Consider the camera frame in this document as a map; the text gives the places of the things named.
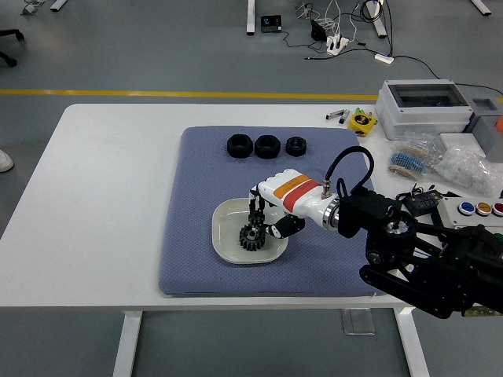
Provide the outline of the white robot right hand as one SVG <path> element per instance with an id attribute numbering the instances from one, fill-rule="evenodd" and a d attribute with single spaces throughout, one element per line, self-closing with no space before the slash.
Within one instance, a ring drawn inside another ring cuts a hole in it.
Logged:
<path id="1" fill-rule="evenodd" d="M 328 181 L 319 183 L 294 169 L 286 169 L 252 187 L 250 206 L 260 209 L 268 203 L 285 216 L 265 226 L 266 234 L 278 239 L 288 238 L 305 226 L 310 218 L 328 231 L 336 231 L 339 221 L 339 197 L 330 189 Z"/>

